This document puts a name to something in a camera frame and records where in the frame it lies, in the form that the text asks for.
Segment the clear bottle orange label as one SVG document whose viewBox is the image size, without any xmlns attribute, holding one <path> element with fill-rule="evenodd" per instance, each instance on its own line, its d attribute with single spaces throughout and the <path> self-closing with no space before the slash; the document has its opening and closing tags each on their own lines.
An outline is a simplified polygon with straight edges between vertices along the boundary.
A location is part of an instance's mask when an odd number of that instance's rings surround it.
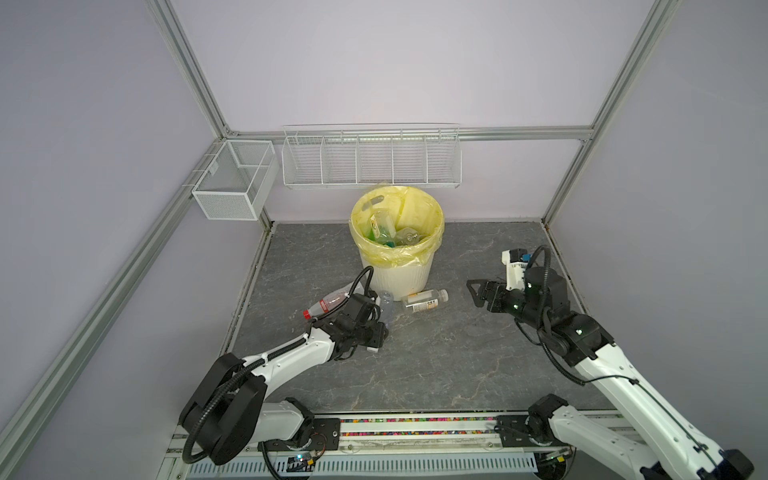
<svg viewBox="0 0 768 480">
<path fill-rule="evenodd" d="M 402 302 L 406 309 L 419 313 L 437 308 L 448 300 L 449 294 L 445 289 L 431 289 L 409 295 Z"/>
</svg>

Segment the green bottle yellow cap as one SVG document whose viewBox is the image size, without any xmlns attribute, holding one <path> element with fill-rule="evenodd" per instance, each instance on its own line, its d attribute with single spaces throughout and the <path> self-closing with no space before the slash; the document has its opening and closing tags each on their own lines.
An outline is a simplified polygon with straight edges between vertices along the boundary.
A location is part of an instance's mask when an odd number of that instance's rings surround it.
<svg viewBox="0 0 768 480">
<path fill-rule="evenodd" d="M 396 246 L 395 241 L 389 238 L 377 238 L 375 242 L 379 245 L 386 246 L 388 248 L 394 248 Z"/>
</svg>

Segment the clear bottle purple label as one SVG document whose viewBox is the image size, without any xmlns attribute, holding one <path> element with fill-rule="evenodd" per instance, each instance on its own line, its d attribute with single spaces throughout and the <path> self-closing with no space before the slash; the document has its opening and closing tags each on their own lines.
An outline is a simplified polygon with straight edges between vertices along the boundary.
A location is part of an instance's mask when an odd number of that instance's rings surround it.
<svg viewBox="0 0 768 480">
<path fill-rule="evenodd" d="M 394 298 L 392 294 L 388 291 L 381 291 L 379 293 L 378 305 L 382 314 L 391 312 L 394 309 Z"/>
</svg>

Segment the clear bottle green cap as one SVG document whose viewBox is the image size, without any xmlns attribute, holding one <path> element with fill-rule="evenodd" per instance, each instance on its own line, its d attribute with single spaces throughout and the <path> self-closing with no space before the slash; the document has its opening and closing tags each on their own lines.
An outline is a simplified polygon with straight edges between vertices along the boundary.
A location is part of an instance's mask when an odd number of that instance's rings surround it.
<svg viewBox="0 0 768 480">
<path fill-rule="evenodd" d="M 371 235 L 377 238 L 389 238 L 395 241 L 397 229 L 390 212 L 387 209 L 376 208 L 370 216 Z"/>
</svg>

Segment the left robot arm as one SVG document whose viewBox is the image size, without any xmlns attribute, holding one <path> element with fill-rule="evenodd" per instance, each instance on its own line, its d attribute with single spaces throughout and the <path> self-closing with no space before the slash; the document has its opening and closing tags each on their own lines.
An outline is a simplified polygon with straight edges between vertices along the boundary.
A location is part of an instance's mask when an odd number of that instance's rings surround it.
<svg viewBox="0 0 768 480">
<path fill-rule="evenodd" d="M 379 349 L 388 336 L 380 315 L 376 294 L 353 293 L 292 341 L 258 355 L 220 356 L 180 413 L 178 425 L 187 433 L 183 462 L 223 465 L 253 442 L 311 446 L 323 432 L 315 414 L 292 397 L 277 403 L 268 398 L 315 366 L 346 360 L 360 347 Z"/>
</svg>

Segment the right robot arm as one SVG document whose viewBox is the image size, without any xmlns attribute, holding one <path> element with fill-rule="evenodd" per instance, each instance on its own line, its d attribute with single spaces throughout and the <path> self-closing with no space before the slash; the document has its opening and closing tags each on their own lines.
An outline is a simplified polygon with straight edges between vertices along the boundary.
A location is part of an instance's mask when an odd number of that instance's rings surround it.
<svg viewBox="0 0 768 480">
<path fill-rule="evenodd" d="M 634 368 L 613 337 L 591 316 L 572 309 L 564 279 L 549 267 L 514 274 L 512 286 L 466 283 L 474 304 L 533 328 L 556 369 L 579 386 L 592 385 L 629 422 L 639 441 L 623 437 L 549 394 L 531 405 L 529 438 L 561 442 L 625 479 L 747 479 L 753 463 L 724 449 L 688 422 Z"/>
</svg>

